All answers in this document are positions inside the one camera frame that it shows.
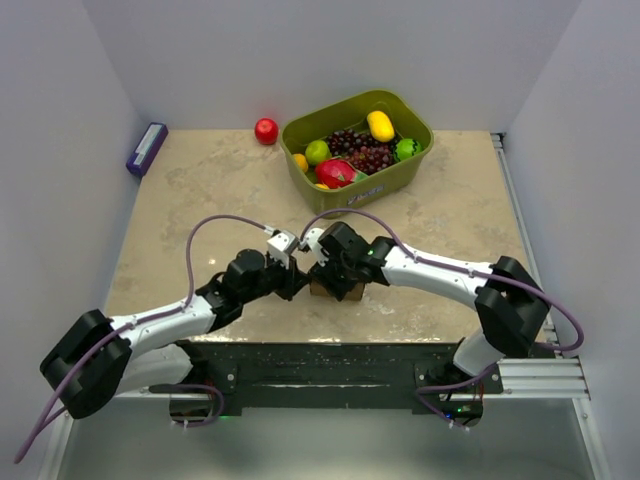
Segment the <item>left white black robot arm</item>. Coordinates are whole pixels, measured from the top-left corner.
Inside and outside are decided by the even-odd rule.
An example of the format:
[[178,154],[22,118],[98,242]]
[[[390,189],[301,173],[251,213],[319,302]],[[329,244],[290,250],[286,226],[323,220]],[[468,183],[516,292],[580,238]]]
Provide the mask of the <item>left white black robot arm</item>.
[[178,347],[179,340],[226,327],[245,304],[270,294],[290,301],[309,281],[294,258],[282,262],[245,249],[189,298],[132,315],[84,313],[41,362],[40,372],[75,419],[146,386],[175,383],[196,392],[206,383],[207,368]]

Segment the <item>dark purple grape bunch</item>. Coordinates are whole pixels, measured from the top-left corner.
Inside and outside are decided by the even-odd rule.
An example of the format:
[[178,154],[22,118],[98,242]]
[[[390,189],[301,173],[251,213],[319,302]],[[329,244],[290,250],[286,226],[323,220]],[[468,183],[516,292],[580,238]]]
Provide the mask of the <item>dark purple grape bunch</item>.
[[334,131],[324,138],[332,156],[349,162],[356,170],[373,175],[396,163],[393,147],[397,143],[394,137],[390,142],[375,140],[370,132],[356,132],[353,129]]

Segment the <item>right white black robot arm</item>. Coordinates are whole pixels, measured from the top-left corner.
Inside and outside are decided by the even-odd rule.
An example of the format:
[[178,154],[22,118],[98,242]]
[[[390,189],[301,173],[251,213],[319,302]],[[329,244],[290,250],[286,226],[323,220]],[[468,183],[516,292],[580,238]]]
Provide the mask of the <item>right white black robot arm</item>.
[[469,392],[481,372],[503,358],[526,358],[549,312],[528,291],[538,285],[511,257],[498,262],[464,262],[431,255],[390,237],[371,243],[344,222],[303,234],[303,248],[316,263],[311,278],[342,300],[358,284],[409,287],[458,302],[478,315],[480,327],[464,338],[445,369],[448,386]]

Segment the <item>small green watermelon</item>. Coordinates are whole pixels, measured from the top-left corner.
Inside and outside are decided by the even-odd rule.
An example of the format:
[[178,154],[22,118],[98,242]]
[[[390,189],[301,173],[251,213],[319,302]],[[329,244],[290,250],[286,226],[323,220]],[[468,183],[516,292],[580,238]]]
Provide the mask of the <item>small green watermelon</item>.
[[420,142],[412,138],[403,138],[393,147],[393,155],[396,162],[402,162],[423,151]]

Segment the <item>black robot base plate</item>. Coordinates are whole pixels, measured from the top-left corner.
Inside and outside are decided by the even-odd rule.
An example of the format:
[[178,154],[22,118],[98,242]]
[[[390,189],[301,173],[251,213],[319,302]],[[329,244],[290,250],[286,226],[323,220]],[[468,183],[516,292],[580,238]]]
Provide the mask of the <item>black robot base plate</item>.
[[396,409],[426,414],[429,401],[449,418],[471,424],[483,400],[503,391],[498,368],[461,387],[454,343],[249,343],[181,341],[193,364],[172,394],[177,418],[208,406],[239,416],[249,408]]

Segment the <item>small orange fruit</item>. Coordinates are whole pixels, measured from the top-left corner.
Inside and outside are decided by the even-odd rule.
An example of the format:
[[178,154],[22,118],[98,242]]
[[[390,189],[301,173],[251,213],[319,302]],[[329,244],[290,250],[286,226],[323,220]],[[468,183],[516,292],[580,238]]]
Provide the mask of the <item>small orange fruit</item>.
[[296,153],[293,155],[294,161],[303,173],[306,173],[309,169],[309,164],[306,157],[303,154]]

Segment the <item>red apple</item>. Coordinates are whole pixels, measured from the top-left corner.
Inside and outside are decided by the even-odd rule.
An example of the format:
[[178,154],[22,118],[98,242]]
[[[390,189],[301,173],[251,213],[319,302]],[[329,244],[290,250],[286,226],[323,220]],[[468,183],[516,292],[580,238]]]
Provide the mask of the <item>red apple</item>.
[[261,145],[273,145],[278,140],[279,126],[271,118],[260,118],[254,126],[254,136]]

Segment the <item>red dragon fruit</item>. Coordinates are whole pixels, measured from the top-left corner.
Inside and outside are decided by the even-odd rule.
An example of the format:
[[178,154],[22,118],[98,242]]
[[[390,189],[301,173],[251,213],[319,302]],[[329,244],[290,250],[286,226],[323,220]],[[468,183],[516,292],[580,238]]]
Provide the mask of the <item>red dragon fruit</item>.
[[319,183],[329,189],[339,189],[357,181],[358,171],[346,160],[331,158],[314,169]]

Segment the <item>brown cardboard paper box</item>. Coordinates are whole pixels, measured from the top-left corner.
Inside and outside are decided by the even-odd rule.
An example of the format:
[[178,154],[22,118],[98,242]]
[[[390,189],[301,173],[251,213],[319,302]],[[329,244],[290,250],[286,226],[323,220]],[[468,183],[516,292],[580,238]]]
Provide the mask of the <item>brown cardboard paper box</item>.
[[[334,300],[337,299],[335,295],[331,294],[324,286],[320,285],[317,282],[312,282],[309,285],[309,291],[312,296],[333,298]],[[365,285],[362,283],[359,283],[344,295],[343,300],[359,302],[363,298],[364,291],[365,291]]]

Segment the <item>purple white rectangular box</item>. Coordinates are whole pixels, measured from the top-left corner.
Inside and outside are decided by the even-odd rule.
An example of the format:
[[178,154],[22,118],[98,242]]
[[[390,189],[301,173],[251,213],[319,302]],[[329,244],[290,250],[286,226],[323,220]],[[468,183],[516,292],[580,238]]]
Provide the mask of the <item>purple white rectangular box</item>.
[[126,161],[126,169],[134,177],[141,179],[148,172],[169,130],[163,123],[150,123],[137,146]]

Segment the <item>olive green plastic bin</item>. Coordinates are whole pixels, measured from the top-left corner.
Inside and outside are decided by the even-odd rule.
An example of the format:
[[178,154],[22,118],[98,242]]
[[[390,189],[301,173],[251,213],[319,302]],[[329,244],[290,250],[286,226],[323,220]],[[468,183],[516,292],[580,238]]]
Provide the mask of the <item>olive green plastic bin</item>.
[[434,134],[401,97],[369,90],[290,121],[279,143],[294,186],[318,214],[407,186]]

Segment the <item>yellow mango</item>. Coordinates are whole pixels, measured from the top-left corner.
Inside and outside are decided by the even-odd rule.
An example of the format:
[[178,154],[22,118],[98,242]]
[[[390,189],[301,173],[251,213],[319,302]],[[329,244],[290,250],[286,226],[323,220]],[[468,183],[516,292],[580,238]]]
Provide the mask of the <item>yellow mango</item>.
[[383,111],[376,110],[370,112],[366,121],[369,127],[371,136],[383,143],[390,142],[395,137],[395,129],[389,118],[389,116]]

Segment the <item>green lime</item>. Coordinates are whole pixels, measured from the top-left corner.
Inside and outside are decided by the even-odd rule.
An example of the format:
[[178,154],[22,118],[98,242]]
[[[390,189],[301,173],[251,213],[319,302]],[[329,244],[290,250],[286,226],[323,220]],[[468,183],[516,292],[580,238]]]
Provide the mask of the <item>green lime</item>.
[[317,166],[332,157],[331,150],[324,140],[314,140],[310,142],[304,153],[307,163],[310,166]]

